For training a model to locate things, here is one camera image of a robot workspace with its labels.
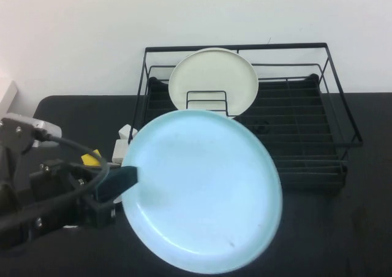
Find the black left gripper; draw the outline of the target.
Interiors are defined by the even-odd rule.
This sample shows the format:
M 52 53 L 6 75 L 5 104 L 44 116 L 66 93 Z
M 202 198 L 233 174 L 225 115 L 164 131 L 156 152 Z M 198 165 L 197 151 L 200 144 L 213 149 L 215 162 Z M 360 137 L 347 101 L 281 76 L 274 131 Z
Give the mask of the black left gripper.
M 68 163 L 60 159 L 45 161 L 40 171 L 29 176 L 32 198 L 37 202 L 66 195 L 89 183 L 101 171 L 99 166 Z M 96 187 L 96 192 L 83 195 L 72 203 L 36 217 L 31 224 L 31 237 L 42 237 L 64 227 L 100 229 L 116 221 L 116 208 L 121 195 L 138 182 L 134 166 L 111 169 Z

